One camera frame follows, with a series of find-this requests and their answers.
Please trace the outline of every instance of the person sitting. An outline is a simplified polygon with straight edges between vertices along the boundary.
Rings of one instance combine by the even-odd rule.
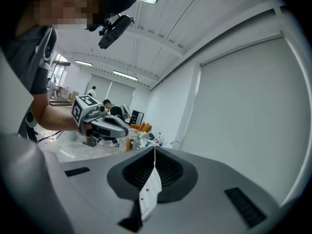
[[[92,89],[89,89],[87,95],[92,96],[95,99],[97,97],[96,87],[93,86]]]
[[[110,112],[111,115],[113,116],[117,116],[118,118],[120,118],[123,122],[125,121],[125,119],[123,118],[122,116],[122,110],[120,107],[117,107],[115,105],[113,105],[110,100],[108,99],[105,99],[103,101],[103,105],[104,107]],[[118,141],[115,139],[115,140],[112,140],[112,144],[110,144],[109,146],[111,147],[115,147],[115,146],[119,146],[118,144]]]

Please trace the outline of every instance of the cable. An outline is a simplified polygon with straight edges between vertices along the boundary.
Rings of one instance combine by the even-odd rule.
[[[51,139],[50,137],[52,137],[52,136],[54,136],[54,135],[57,135],[57,134],[59,134],[59,133],[60,133],[60,135],[61,135],[63,132],[64,132],[64,131],[58,131],[57,133],[55,133],[55,134],[53,134],[53,135],[50,135],[50,136],[48,136],[48,137],[44,137],[44,138],[38,140],[37,143],[39,143],[40,141],[42,141],[42,140],[44,140],[44,139]]]

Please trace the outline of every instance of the white ceiling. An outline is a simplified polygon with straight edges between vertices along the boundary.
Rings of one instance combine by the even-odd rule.
[[[137,1],[122,13],[133,16],[135,24],[107,50],[98,46],[100,29],[58,30],[58,49],[69,60],[85,60],[98,70],[135,75],[139,83],[152,88],[209,41],[270,9],[268,3],[267,0],[158,0],[156,4]]]

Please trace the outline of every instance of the black slot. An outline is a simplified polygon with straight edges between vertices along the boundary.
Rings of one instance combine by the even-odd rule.
[[[224,192],[229,200],[234,204],[235,208],[245,220],[249,228],[258,225],[266,219],[266,216],[239,188],[228,189]]]
[[[88,171],[90,171],[90,169],[88,167],[81,167],[81,168],[65,171],[65,174],[68,177],[71,177],[71,176],[75,176],[78,174],[86,173]]]

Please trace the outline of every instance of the white roller shade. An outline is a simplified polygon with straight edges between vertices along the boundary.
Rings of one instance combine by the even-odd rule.
[[[133,87],[113,81],[107,98],[116,106],[126,105],[130,107],[134,90]]]
[[[307,152],[310,104],[285,39],[237,51],[202,67],[181,149],[223,162],[282,203]]]
[[[112,81],[109,79],[91,75],[86,92],[88,92],[89,89],[92,89],[93,86],[96,86],[96,94],[97,94],[96,99],[98,101],[103,102],[106,98],[111,82]]]

